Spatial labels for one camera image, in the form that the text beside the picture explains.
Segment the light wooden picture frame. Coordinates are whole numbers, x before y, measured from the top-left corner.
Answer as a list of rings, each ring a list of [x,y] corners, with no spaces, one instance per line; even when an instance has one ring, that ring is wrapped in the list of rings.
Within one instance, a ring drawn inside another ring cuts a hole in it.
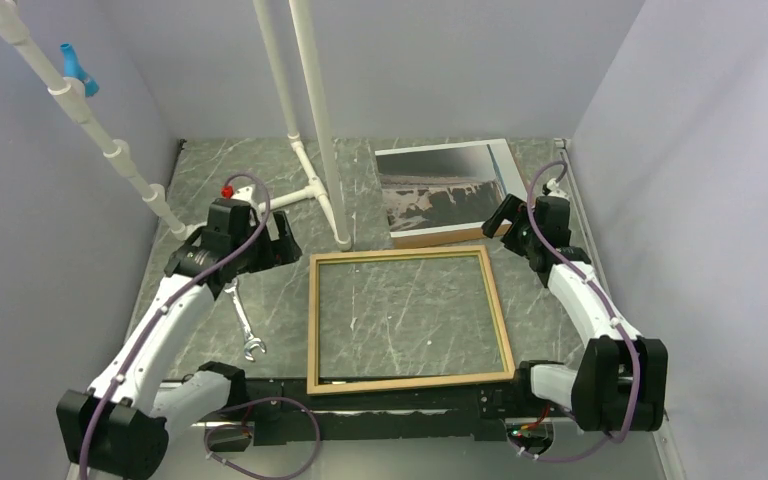
[[[323,265],[376,263],[384,261],[439,260],[474,257],[480,267],[483,289],[499,348],[502,369],[496,372],[444,376],[415,376],[383,380],[329,383],[322,382],[320,353],[320,267]],[[487,249],[483,245],[374,250],[360,252],[319,253],[310,257],[309,320],[307,334],[307,393],[310,395],[360,394],[368,392],[488,384],[508,382],[514,378],[514,356],[504,322],[495,278]]]

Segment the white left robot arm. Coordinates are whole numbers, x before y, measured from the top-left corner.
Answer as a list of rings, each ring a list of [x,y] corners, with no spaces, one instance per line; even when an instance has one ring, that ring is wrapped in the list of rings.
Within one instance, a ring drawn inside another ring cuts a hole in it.
[[[79,476],[102,472],[148,479],[169,444],[191,424],[216,413],[239,417],[250,400],[243,369],[217,361],[163,392],[186,337],[243,274],[297,262],[302,250],[282,210],[258,215],[241,200],[219,198],[170,255],[155,299],[120,352],[84,391],[68,390],[56,416]]]

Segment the blue pipe fitting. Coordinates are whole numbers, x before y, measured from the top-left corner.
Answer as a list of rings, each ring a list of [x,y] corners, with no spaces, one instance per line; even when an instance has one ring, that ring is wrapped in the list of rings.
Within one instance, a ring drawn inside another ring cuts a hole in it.
[[[71,43],[62,43],[60,51],[63,57],[63,73],[66,77],[79,80],[84,85],[84,95],[93,97],[99,91],[99,85],[81,65],[74,46]]]

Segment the landscape photo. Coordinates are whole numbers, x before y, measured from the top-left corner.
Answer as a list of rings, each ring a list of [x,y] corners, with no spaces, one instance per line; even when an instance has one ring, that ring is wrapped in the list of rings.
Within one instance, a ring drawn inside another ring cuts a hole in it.
[[[477,240],[505,197],[526,197],[504,139],[377,150],[390,238],[400,249]]]

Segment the silver open-end wrench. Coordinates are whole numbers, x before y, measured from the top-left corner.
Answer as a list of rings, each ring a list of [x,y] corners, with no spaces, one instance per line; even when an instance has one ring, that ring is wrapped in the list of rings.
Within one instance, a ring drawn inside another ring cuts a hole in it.
[[[237,320],[242,328],[244,337],[243,356],[248,362],[255,362],[255,351],[259,350],[262,354],[266,354],[267,348],[262,339],[254,334],[247,318],[242,298],[239,294],[239,280],[235,278],[227,284],[224,288],[224,293],[230,297]]]

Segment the white PVC pipe stand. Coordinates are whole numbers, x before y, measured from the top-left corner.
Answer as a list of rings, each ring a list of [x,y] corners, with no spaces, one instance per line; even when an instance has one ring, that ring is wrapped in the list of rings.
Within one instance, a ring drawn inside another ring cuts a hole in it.
[[[338,249],[348,251],[352,248],[353,238],[347,226],[345,201],[333,146],[310,4],[307,1],[290,1],[288,5],[325,177],[321,178],[317,174],[301,140],[289,78],[281,59],[271,8],[266,1],[255,1],[253,7],[278,93],[287,138],[308,180],[305,187],[276,197],[273,205],[283,207],[304,200],[317,201]],[[43,82],[49,95],[65,115],[84,131],[116,173],[130,183],[147,207],[168,227],[169,232],[179,240],[192,233],[195,227],[185,224],[172,212],[166,199],[165,188],[159,184],[148,183],[139,173],[131,158],[128,143],[111,136],[98,121],[87,103],[89,97],[84,95],[83,83],[66,77],[63,67],[56,67],[33,40],[29,28],[19,16],[18,6],[14,1],[0,1],[0,37],[15,49]]]

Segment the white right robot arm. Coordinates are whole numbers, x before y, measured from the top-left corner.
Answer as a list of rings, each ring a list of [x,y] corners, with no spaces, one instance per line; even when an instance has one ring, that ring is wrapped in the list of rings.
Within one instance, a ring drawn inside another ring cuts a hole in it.
[[[667,347],[642,335],[619,312],[586,251],[571,245],[570,216],[565,198],[542,195],[527,203],[508,194],[482,225],[486,237],[503,223],[510,225],[502,244],[528,261],[585,347],[575,369],[555,361],[521,362],[512,404],[524,415],[548,403],[563,407],[584,431],[656,431],[665,413]]]

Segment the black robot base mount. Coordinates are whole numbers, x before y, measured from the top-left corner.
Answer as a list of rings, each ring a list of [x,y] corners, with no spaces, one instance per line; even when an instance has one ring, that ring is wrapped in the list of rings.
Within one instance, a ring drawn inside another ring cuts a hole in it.
[[[241,424],[257,446],[290,442],[467,438],[505,441],[510,430],[546,426],[562,413],[529,398],[517,382],[311,396],[303,378],[253,378],[251,400],[232,413],[214,409],[204,421]]]

